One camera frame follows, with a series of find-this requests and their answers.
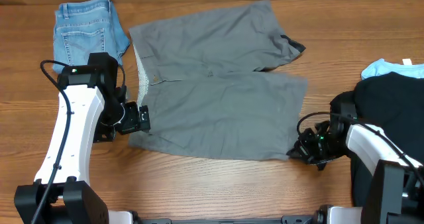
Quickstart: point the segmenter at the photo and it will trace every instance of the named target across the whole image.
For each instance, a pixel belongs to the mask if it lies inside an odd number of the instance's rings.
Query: jeans waistband
[[[70,15],[88,13],[99,7],[104,7],[108,12],[110,12],[111,4],[112,2],[110,0],[91,0],[81,3],[62,3],[59,5],[59,10],[56,11],[56,16],[68,19]]]

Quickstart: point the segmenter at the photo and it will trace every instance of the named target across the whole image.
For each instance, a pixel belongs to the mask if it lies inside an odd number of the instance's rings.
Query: jeans back pocket
[[[69,65],[86,65],[92,52],[105,51],[105,29],[95,32],[71,31],[62,33]]]

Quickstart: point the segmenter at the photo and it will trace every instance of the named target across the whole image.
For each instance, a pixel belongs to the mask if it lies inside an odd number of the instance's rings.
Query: wooden table
[[[128,31],[157,19],[246,3],[118,4],[117,10]],[[276,70],[307,77],[302,115],[328,111],[330,100],[351,90],[361,71],[379,58],[424,62],[424,0],[294,0],[272,6],[287,34],[307,47]],[[0,7],[0,223],[21,223],[13,205],[16,187],[32,183],[56,121],[58,91],[39,69],[41,60],[53,58],[56,8]],[[124,67],[136,99],[132,46]],[[204,219],[280,217],[310,214],[326,203],[351,205],[347,158],[318,172],[292,161],[160,154],[129,148],[127,139],[95,144],[91,154],[91,186],[109,209],[132,209],[144,218]]]

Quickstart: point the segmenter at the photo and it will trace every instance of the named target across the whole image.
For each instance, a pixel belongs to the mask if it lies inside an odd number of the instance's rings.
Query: light blue garment
[[[130,41],[119,24],[110,0],[63,3],[55,12],[54,59],[69,65],[86,65],[92,52],[107,52],[122,64]],[[53,65],[55,72],[63,69]]]
[[[384,61],[384,59],[379,59],[365,68],[360,76],[364,80],[366,78],[381,76],[390,72],[395,72],[411,78],[424,78],[424,64],[401,65],[392,64]]]

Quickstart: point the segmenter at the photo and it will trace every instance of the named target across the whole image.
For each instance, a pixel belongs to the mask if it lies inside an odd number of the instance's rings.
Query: black garment
[[[353,101],[359,117],[383,128],[386,136],[406,154],[424,162],[424,79],[394,72],[368,78],[330,104],[337,107],[341,101]],[[352,157],[350,167],[354,204],[362,206],[372,177],[358,157]]]

